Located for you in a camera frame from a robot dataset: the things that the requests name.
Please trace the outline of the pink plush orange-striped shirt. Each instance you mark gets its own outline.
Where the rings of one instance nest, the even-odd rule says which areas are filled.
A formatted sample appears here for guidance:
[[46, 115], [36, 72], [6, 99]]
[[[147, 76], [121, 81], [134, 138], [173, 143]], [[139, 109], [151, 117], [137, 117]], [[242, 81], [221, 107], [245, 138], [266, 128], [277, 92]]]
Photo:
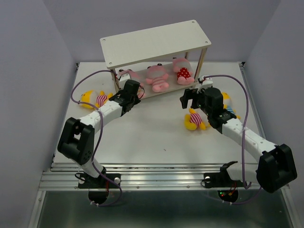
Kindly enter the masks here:
[[118, 77], [117, 77], [118, 80], [119, 80], [120, 76], [122, 74], [125, 74], [125, 73], [129, 73], [130, 74], [131, 80], [134, 80], [134, 81], [137, 81], [137, 82], [140, 83], [140, 87], [139, 87], [138, 92], [137, 92], [138, 97], [140, 99], [143, 98], [143, 97], [145, 97], [145, 90], [144, 90], [143, 83], [140, 82], [140, 78], [139, 78], [139, 76], [138, 76], [138, 74], [136, 72], [132, 71], [131, 69], [127, 69], [127, 70], [119, 69], [119, 71], [118, 71]]

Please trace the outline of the pink plush red polka-dot dress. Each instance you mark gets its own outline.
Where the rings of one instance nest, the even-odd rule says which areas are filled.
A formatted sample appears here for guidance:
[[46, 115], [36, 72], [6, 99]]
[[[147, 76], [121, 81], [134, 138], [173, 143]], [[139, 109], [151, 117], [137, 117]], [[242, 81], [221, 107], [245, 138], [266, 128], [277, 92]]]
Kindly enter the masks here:
[[193, 69], [190, 62], [183, 57], [172, 58], [173, 71], [177, 75], [177, 82], [179, 85], [189, 85], [194, 83]]

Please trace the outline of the yellow plush blue-striped shirt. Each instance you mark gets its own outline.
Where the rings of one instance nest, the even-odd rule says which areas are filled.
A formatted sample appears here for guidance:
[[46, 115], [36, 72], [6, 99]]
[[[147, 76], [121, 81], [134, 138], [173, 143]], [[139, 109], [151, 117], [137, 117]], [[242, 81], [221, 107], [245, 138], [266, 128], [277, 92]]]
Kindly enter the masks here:
[[232, 107], [232, 100], [231, 100], [230, 96], [225, 92], [222, 92], [222, 95], [223, 95], [224, 108], [226, 110], [228, 110], [229, 112], [231, 112], [232, 114], [234, 114], [237, 117], [237, 119], [240, 119], [240, 116], [236, 114], [236, 110], [233, 109], [233, 107]]

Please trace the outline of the pink plush pink-striped shirt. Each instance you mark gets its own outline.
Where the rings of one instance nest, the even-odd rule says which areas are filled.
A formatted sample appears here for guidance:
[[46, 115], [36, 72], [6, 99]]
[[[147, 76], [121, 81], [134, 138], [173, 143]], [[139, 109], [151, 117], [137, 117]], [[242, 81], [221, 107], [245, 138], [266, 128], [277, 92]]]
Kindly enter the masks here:
[[152, 86], [155, 93], [164, 92], [169, 88], [168, 73], [161, 63], [147, 68], [146, 83]]

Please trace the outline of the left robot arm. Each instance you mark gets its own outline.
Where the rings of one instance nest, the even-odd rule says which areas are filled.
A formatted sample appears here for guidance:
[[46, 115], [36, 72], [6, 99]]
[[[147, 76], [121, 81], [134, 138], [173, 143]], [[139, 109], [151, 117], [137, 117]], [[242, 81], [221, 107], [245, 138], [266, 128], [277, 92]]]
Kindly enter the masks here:
[[94, 158], [95, 146], [101, 141], [98, 138], [95, 143], [95, 135], [102, 135], [105, 125], [140, 103], [137, 95], [139, 87], [139, 82], [128, 79], [123, 89], [110, 97], [98, 110], [79, 119], [70, 117], [66, 120], [57, 150], [83, 169], [83, 173], [76, 175], [79, 180], [78, 188], [101, 189], [106, 187], [109, 180], [114, 188], [118, 188], [118, 184], [114, 182], [115, 177], [106, 178], [105, 167]]

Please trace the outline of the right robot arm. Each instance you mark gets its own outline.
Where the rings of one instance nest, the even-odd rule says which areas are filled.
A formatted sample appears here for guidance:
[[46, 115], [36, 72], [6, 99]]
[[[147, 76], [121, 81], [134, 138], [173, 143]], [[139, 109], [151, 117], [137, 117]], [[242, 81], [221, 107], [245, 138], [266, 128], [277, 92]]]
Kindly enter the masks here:
[[222, 165], [218, 172], [205, 173], [202, 180], [205, 188], [239, 187], [246, 181], [259, 184], [268, 193], [273, 193], [297, 178], [292, 151], [286, 144], [277, 145], [262, 138], [245, 127], [237, 116], [223, 104], [223, 94], [219, 89], [185, 89], [180, 98], [182, 108], [187, 108], [191, 100], [193, 109], [200, 109], [209, 124], [222, 135], [232, 139], [248, 152], [257, 164], [231, 161]]

